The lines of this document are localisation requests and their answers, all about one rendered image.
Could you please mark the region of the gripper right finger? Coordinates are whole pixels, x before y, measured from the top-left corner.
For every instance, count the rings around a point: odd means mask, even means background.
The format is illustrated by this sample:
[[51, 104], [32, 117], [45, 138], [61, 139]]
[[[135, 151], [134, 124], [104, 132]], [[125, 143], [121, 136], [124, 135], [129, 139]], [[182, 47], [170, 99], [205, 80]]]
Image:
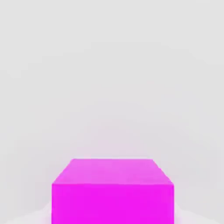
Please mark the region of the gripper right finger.
[[182, 210], [175, 203], [175, 224], [205, 224], [205, 220], [197, 214]]

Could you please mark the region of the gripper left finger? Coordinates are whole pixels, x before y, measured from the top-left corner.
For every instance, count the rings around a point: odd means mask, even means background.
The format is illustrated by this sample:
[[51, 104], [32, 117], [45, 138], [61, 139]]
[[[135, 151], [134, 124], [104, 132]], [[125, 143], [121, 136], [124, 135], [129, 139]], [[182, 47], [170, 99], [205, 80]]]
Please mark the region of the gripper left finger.
[[51, 212], [52, 203], [49, 202], [43, 209], [22, 217], [19, 224], [51, 224]]

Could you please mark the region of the small magenta cube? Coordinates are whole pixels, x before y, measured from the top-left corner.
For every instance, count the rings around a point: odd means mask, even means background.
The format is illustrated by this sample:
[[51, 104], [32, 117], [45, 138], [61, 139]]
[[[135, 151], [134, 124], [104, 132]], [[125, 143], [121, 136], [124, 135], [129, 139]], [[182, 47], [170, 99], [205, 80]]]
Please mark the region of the small magenta cube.
[[52, 183], [51, 224], [174, 224], [174, 196], [151, 159], [73, 159]]

